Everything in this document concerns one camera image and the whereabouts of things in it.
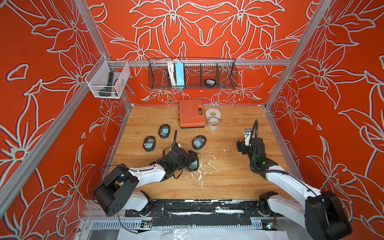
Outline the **black round zip pouch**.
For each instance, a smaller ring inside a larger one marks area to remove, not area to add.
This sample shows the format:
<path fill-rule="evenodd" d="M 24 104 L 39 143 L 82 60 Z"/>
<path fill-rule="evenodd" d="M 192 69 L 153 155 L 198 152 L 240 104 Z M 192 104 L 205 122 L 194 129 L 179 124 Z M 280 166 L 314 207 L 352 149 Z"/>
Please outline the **black round zip pouch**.
<path fill-rule="evenodd" d="M 152 152 L 156 147 L 156 139 L 154 136 L 148 136 L 144 139 L 143 149 L 146 152 Z"/>

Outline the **green charger plug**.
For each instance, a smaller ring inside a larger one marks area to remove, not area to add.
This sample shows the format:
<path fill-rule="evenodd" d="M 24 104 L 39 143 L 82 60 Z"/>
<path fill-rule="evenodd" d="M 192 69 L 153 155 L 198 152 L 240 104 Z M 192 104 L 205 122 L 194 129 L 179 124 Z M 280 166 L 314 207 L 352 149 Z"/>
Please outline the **green charger plug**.
<path fill-rule="evenodd" d="M 194 161 L 190 164 L 190 169 L 196 171 L 199 168 L 199 161 Z"/>

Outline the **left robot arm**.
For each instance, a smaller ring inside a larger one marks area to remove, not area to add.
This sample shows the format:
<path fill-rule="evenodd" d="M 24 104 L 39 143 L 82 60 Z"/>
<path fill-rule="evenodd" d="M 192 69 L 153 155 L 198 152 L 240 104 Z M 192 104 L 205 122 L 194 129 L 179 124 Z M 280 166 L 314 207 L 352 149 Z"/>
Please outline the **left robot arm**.
<path fill-rule="evenodd" d="M 160 183 L 171 177 L 177 179 L 177 171 L 193 172 L 198 166 L 197 153 L 192 150 L 185 151 L 177 145 L 148 167 L 128 168 L 124 164 L 117 165 L 93 189 L 93 195 L 107 217 L 112 217 L 121 210 L 148 212 L 152 199 L 145 191 L 137 192 L 137 188 L 150 183 Z"/>

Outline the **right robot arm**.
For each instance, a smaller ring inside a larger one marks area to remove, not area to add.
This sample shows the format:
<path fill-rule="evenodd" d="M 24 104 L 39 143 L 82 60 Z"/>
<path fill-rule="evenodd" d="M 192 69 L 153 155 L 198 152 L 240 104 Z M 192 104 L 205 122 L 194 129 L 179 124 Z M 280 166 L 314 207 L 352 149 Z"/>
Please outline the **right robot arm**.
<path fill-rule="evenodd" d="M 238 141 L 237 150 L 248 156 L 253 173 L 292 197 L 285 199 L 274 191 L 260 195 L 259 214 L 264 217 L 283 215 L 305 228 L 314 240 L 340 240 L 353 232 L 338 196 L 331 191 L 313 188 L 284 171 L 267 157 L 263 139 Z"/>

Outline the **clear packing tape roll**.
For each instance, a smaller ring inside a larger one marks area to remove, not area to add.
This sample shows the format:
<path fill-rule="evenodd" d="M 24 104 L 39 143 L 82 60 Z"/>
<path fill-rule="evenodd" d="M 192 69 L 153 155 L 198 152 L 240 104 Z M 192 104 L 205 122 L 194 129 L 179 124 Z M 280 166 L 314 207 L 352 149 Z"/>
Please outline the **clear packing tape roll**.
<path fill-rule="evenodd" d="M 220 128 L 221 122 L 218 118 L 211 117 L 207 120 L 207 127 L 212 131 L 217 131 Z"/>

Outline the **white tape roll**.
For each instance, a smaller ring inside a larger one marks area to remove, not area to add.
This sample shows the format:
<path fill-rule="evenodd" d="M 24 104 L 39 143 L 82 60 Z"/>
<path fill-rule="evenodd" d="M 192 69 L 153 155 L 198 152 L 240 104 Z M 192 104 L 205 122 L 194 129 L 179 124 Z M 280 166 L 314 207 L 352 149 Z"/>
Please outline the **white tape roll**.
<path fill-rule="evenodd" d="M 218 109 L 207 109 L 205 112 L 205 116 L 207 119 L 210 118 L 221 118 L 221 112 Z"/>

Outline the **orange plastic tool case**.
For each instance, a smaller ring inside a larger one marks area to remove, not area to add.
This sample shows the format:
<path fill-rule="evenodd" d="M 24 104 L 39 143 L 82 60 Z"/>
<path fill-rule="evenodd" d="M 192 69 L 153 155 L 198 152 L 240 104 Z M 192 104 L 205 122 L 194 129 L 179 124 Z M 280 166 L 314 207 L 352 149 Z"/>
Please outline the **orange plastic tool case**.
<path fill-rule="evenodd" d="M 204 128 L 206 119 L 202 100 L 180 100 L 179 123 L 181 129 Z"/>

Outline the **green screwdriver in box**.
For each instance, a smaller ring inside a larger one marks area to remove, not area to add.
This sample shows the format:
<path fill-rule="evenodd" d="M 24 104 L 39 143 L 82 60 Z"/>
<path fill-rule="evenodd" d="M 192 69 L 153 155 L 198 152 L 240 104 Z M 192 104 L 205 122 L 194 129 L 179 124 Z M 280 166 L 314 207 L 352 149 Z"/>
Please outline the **green screwdriver in box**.
<path fill-rule="evenodd" d="M 114 73 L 113 72 L 109 72 L 109 78 L 108 78 L 108 81 L 107 81 L 107 86 L 99 91 L 99 95 L 101 97 L 110 97 L 111 96 L 112 91 L 113 91 L 112 90 L 113 78 L 114 78 Z"/>

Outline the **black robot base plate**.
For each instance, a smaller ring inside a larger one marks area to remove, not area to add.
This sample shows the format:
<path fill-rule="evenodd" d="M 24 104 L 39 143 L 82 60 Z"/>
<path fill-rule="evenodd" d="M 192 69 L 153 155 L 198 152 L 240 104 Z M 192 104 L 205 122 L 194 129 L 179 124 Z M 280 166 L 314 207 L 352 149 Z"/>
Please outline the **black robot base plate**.
<path fill-rule="evenodd" d="M 228 227 L 265 229 L 279 214 L 263 216 L 258 200 L 159 199 L 147 214 L 126 210 L 125 217 L 149 218 L 154 227 Z"/>

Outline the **aluminium horizontal back rail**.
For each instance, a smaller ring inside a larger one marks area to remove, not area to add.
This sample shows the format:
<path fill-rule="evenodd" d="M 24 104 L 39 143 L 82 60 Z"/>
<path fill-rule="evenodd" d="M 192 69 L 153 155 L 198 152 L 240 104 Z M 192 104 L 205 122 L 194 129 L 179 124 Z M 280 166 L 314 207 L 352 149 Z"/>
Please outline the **aluminium horizontal back rail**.
<path fill-rule="evenodd" d="M 144 61 L 108 61 L 108 66 L 112 68 L 123 68 L 126 64 L 129 67 L 147 67 L 150 63 L 163 64 L 169 60 L 144 60 Z M 216 60 L 216 59 L 203 59 L 203 60 L 180 60 L 180 62 L 188 64 L 231 64 L 236 66 L 288 66 L 291 63 L 290 59 L 267 59 L 267 60 Z"/>

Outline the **clear acrylic wall box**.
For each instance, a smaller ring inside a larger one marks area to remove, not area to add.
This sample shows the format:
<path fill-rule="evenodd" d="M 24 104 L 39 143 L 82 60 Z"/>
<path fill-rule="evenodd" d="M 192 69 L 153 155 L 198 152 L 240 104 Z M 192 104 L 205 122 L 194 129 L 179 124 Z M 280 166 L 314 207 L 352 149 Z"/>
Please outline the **clear acrylic wall box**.
<path fill-rule="evenodd" d="M 101 56 L 86 76 L 86 83 L 95 98 L 119 99 L 130 76 L 128 62 L 109 61 Z"/>

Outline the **aluminium frame post right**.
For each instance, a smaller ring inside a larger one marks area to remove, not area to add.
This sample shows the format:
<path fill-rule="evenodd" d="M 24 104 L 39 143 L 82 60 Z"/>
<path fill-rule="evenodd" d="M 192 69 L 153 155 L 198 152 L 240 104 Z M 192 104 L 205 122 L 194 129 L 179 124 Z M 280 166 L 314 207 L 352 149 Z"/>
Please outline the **aluminium frame post right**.
<path fill-rule="evenodd" d="M 331 0 L 326 1 L 320 1 L 319 5 L 317 6 L 312 18 L 310 19 L 308 26 L 306 27 L 301 39 L 299 40 L 295 50 L 293 51 L 293 54 L 290 58 L 289 64 L 285 67 L 284 71 L 282 72 L 281 76 L 279 77 L 277 83 L 274 86 L 274 89 L 272 93 L 270 94 L 266 104 L 264 105 L 264 108 L 266 110 L 270 110 L 272 104 L 274 103 L 275 99 L 277 98 L 278 93 L 283 88 L 284 82 L 288 79 L 290 73 L 294 69 L 296 63 L 298 62 L 300 56 L 305 50 L 306 45 L 308 44 L 310 38 L 314 34 L 317 26 L 319 25 L 320 20 L 323 18 L 326 10 L 331 4 Z"/>

